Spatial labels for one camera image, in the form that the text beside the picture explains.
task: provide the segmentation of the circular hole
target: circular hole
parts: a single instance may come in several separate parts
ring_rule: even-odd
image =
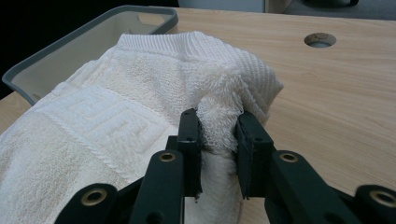
[[[88,195],[88,200],[89,201],[96,201],[96,200],[100,199],[100,197],[102,197],[102,193],[94,192],[94,193]]]
[[[370,191],[370,197],[377,203],[387,207],[396,207],[396,197],[385,191],[372,190]]]
[[[163,153],[160,156],[161,161],[173,161],[176,158],[176,155],[173,153]]]
[[[152,212],[148,214],[146,222],[148,224],[159,224],[163,221],[163,215],[159,212]]]
[[[101,203],[107,196],[105,189],[91,189],[82,195],[81,203],[85,206],[94,206]]]
[[[326,219],[327,223],[332,223],[332,224],[344,224],[345,221],[337,216],[334,213],[326,213],[324,215],[324,218]]]
[[[304,42],[309,47],[321,49],[334,45],[337,39],[333,35],[316,33],[306,36]]]
[[[297,162],[298,158],[291,153],[280,154],[280,159],[287,162]]]

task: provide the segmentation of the white towel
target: white towel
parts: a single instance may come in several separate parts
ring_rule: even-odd
[[[0,223],[53,223],[78,190],[136,181],[189,108],[203,124],[204,193],[186,200],[186,223],[236,223],[235,122],[247,110],[264,124],[281,89],[260,59],[214,37],[123,35],[0,136]]]

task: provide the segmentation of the pinched towel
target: pinched towel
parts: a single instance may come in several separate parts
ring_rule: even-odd
[[[236,223],[237,117],[264,124],[281,89],[260,59],[214,37],[123,35],[0,136],[0,223],[53,223],[80,189],[136,181],[189,108],[203,125],[204,193],[186,200],[186,223]]]

